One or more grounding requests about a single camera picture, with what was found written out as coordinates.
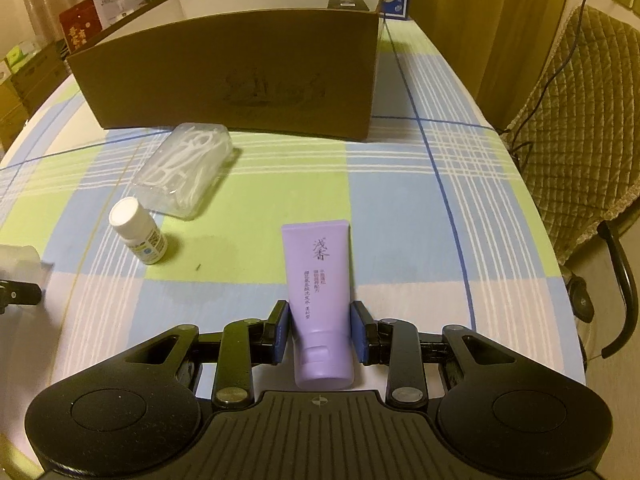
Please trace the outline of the purple cream tube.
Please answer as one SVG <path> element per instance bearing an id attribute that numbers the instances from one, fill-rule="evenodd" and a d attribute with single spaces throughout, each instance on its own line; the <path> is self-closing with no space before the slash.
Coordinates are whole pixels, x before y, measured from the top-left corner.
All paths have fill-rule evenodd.
<path id="1" fill-rule="evenodd" d="M 287 224 L 281 233 L 296 385 L 306 390 L 347 388 L 354 381 L 349 223 Z"/>

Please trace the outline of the white pill bottle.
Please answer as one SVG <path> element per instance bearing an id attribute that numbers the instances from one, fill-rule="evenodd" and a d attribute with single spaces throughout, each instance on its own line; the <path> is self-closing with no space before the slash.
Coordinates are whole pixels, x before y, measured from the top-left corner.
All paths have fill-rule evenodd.
<path id="1" fill-rule="evenodd" d="M 134 196 L 119 200 L 108 214 L 108 222 L 125 245 L 146 266 L 163 259 L 167 240 L 160 228 Z"/>

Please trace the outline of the clear box of floss picks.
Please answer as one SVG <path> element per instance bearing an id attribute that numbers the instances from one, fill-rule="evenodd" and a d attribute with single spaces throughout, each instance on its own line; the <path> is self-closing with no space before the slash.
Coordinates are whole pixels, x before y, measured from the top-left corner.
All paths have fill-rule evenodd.
<path id="1" fill-rule="evenodd" d="M 225 126 L 178 125 L 134 176 L 134 196 L 146 209 L 191 220 L 232 153 Z"/>

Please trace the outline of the black product box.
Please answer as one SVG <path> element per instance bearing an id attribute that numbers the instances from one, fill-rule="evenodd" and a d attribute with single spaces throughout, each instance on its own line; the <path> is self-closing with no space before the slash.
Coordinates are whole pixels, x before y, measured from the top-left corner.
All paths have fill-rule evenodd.
<path id="1" fill-rule="evenodd" d="M 331 10 L 370 11 L 364 0 L 329 0 L 326 7 Z"/>

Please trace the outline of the checkered bed sheet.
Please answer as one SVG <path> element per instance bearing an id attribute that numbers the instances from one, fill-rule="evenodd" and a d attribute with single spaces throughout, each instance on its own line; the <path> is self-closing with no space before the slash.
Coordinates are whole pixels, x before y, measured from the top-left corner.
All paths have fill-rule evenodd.
<path id="1" fill-rule="evenodd" d="M 355 295 L 424 332 L 449 323 L 583 380 L 555 255 L 498 134 L 420 28 L 389 21 L 367 140 L 235 132 L 203 213 L 161 218 L 142 264 L 107 221 L 165 139 L 105 130 L 67 79 L 1 163 L 1 239 L 52 274 L 39 308 L 1 319 L 1 463 L 35 477 L 24 433 L 52 382 L 181 323 L 216 332 L 286 295 L 282 226 L 346 220 Z"/>

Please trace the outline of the cardboard boxes on floor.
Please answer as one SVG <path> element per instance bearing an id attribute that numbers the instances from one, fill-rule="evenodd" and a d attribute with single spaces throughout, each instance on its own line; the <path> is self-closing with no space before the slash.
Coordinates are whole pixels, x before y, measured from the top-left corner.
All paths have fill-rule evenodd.
<path id="1" fill-rule="evenodd" d="M 36 53 L 16 74 L 1 84 L 1 149 L 6 152 L 26 122 L 68 77 L 54 42 Z"/>

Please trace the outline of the red gift box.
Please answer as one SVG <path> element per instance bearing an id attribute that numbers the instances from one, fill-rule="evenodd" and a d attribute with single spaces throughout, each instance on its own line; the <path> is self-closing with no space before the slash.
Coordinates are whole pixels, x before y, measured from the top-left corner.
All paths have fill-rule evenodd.
<path id="1" fill-rule="evenodd" d="M 82 0 L 58 16 L 66 46 L 74 53 L 102 32 L 102 25 L 93 0 Z"/>

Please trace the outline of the brown cardboard box white inside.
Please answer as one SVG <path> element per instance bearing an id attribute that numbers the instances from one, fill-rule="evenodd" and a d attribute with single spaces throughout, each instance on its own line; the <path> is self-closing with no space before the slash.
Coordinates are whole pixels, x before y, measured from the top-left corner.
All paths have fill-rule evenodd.
<path id="1" fill-rule="evenodd" d="M 70 56 L 107 129 L 184 122 L 362 141 L 382 0 L 156 0 Z"/>

